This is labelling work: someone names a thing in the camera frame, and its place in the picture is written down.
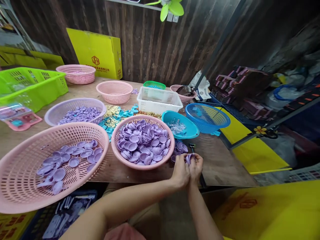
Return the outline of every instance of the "green plastic crate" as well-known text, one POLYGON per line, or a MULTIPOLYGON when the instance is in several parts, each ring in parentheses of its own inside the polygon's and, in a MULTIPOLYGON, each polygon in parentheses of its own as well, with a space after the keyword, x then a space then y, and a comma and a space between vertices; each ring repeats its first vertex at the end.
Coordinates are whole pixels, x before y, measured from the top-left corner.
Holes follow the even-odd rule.
POLYGON ((19 102, 38 112, 43 106, 52 103, 68 92, 62 72, 19 67, 0 71, 0 106, 19 102), (18 90, 19 84, 25 88, 18 90))
POLYGON ((159 89, 163 89, 163 90, 166 89, 166 85, 164 85, 164 84, 162 84, 162 83, 159 83, 159 82, 155 82, 155 81, 146 81, 146 82, 143 84, 144 87, 149 87, 150 85, 156 86, 156 87, 158 87, 159 89))

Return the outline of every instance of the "wooden wall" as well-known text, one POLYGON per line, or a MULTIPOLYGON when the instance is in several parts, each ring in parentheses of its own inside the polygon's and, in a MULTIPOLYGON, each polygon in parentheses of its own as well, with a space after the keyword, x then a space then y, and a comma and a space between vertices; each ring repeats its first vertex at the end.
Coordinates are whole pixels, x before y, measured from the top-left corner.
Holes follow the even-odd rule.
MULTIPOLYGON (((205 64, 239 0, 183 0, 178 23, 160 12, 105 0, 20 0, 13 9, 33 41, 78 63, 66 27, 121 39, 123 80, 187 84, 205 64)), ((248 0, 243 16, 207 77, 233 65, 258 67, 310 21, 318 9, 306 2, 248 0)))

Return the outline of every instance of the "blue mesh colander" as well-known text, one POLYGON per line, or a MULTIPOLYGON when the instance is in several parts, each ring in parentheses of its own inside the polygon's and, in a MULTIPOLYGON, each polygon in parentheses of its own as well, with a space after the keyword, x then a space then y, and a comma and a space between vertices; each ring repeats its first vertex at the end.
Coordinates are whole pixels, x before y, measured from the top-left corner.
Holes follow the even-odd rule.
POLYGON ((201 133, 211 134, 230 125, 230 118, 224 112, 206 104, 188 104, 186 116, 197 125, 201 133))

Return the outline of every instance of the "person's hand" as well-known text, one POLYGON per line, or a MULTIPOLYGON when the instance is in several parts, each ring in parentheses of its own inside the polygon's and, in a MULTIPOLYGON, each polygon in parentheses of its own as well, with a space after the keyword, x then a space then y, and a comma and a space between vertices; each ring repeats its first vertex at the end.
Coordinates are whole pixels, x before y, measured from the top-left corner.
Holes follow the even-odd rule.
POLYGON ((202 172, 202 166, 203 166, 203 158, 197 154, 194 153, 194 157, 192 156, 190 159, 190 182, 189 186, 195 185, 198 187, 199 178, 202 172))
POLYGON ((170 179, 173 182, 174 186, 179 189, 187 186, 190 179, 189 165, 184 162, 184 158, 186 156, 187 154, 176 156, 176 163, 174 165, 173 174, 170 179))

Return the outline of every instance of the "pink mesh basket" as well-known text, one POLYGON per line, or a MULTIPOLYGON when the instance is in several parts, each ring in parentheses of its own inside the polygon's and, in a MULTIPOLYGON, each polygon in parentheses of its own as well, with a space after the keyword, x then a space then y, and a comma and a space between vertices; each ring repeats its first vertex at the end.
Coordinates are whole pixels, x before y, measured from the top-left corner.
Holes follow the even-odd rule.
POLYGON ((93 123, 67 123, 44 130, 25 140, 0 161, 0 212, 7 214, 24 213, 46 207, 66 197, 82 186, 98 171, 109 147, 106 131, 93 123), (65 188, 53 195, 50 187, 37 188, 40 177, 36 175, 44 159, 64 145, 75 145, 81 141, 97 140, 103 149, 102 156, 93 169, 81 158, 80 164, 71 168, 63 163, 66 170, 63 179, 65 188))
POLYGON ((99 83, 96 87, 107 103, 113 105, 125 104, 129 101, 133 87, 122 81, 107 81, 99 83))
MULTIPOLYGON (((182 87, 182 85, 172 85, 170 87, 170 90, 173 92, 176 92, 179 89, 179 87, 182 87)), ((190 97, 182 96, 180 94, 178 94, 178 95, 180 97, 181 102, 190 102, 193 98, 195 98, 197 96, 197 93, 195 91, 193 91, 193 95, 190 97)))
POLYGON ((70 64, 59 66, 56 71, 66 73, 65 79, 69 83, 84 85, 94 82, 96 69, 87 65, 70 64))
POLYGON ((103 102, 94 98, 74 98, 70 99, 50 108, 46 115, 44 115, 44 120, 50 126, 57 126, 58 122, 63 119, 68 111, 74 111, 77 107, 96 107, 101 113, 95 119, 90 122, 99 124, 103 120, 103 115, 106 113, 107 108, 103 102))
POLYGON ((113 131, 112 137, 111 137, 112 151, 116 155, 117 159, 120 162, 122 162, 124 165, 126 165, 130 168, 133 168, 133 169, 137 169, 137 170, 151 170, 151 169, 160 167, 162 164, 166 163, 170 159, 170 157, 173 153, 174 144, 175 144, 174 143, 174 136, 173 136, 171 129, 161 120, 159 120, 155 117, 148 116, 148 115, 136 115, 136 116, 125 118, 123 121, 121 121, 116 126, 116 128, 113 131), (171 140, 168 154, 166 156, 164 156, 160 162, 157 162, 153 165, 148 165, 148 166, 140 166, 140 165, 136 165, 134 163, 129 162, 128 160, 126 160, 124 157, 121 156, 121 153, 117 149, 117 142, 120 137, 121 129, 123 127, 125 127, 125 125, 127 125, 127 123, 131 123, 131 122, 137 123, 138 121, 140 121, 142 119, 146 120, 146 122, 148 122, 148 123, 157 124, 160 128, 167 130, 168 131, 168 140, 169 139, 171 140))

